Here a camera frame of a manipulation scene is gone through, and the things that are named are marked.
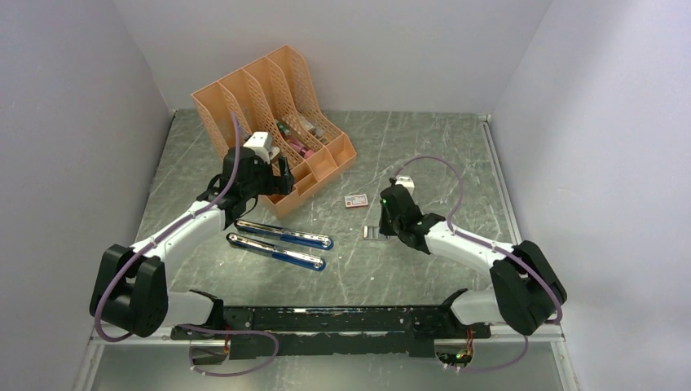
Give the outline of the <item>small staple box sleeve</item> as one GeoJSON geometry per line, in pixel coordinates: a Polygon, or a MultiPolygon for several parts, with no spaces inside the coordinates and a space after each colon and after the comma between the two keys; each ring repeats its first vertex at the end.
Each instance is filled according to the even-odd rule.
{"type": "Polygon", "coordinates": [[[366,207],[369,205],[368,196],[366,194],[346,195],[344,201],[347,209],[366,207]]]}

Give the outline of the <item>blue metal stapler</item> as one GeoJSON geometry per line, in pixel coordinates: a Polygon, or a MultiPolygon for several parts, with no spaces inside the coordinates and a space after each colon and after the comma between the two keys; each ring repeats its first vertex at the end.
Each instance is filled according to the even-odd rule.
{"type": "Polygon", "coordinates": [[[307,268],[308,270],[322,271],[326,266],[326,261],[322,257],[297,251],[294,248],[289,248],[282,244],[253,239],[244,235],[244,233],[261,235],[283,243],[324,251],[331,250],[334,245],[334,240],[327,235],[296,231],[264,223],[237,220],[234,223],[234,227],[237,233],[229,233],[226,236],[230,245],[243,248],[250,252],[260,253],[261,255],[284,261],[295,266],[307,268]]]}

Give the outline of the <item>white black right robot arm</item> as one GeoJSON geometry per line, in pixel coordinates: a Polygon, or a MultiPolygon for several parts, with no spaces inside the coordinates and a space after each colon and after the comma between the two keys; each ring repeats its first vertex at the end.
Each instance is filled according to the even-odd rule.
{"type": "Polygon", "coordinates": [[[448,298],[440,328],[461,336],[470,325],[504,323],[523,336],[560,320],[567,292],[541,248],[524,240],[496,242],[460,229],[436,213],[422,213],[410,191],[393,184],[380,194],[380,231],[409,248],[459,261],[491,281],[483,290],[448,298]]]}

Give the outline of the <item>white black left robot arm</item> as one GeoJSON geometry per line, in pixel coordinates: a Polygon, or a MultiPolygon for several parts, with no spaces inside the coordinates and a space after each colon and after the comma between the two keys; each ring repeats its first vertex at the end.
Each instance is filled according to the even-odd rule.
{"type": "Polygon", "coordinates": [[[294,183],[287,157],[272,165],[255,147],[231,148],[222,172],[181,216],[146,239],[103,253],[90,300],[97,334],[107,342],[148,337],[160,327],[192,327],[207,339],[221,335],[222,299],[195,290],[170,292],[168,279],[199,245],[238,220],[249,200],[286,196],[294,183]]]}

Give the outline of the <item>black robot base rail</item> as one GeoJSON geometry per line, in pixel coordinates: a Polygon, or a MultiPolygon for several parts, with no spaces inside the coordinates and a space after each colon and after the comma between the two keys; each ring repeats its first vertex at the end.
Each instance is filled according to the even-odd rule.
{"type": "Polygon", "coordinates": [[[433,358],[441,340],[487,339],[484,323],[463,326],[441,305],[241,306],[214,313],[221,333],[172,329],[172,340],[218,347],[231,360],[279,356],[407,354],[433,358]]]}

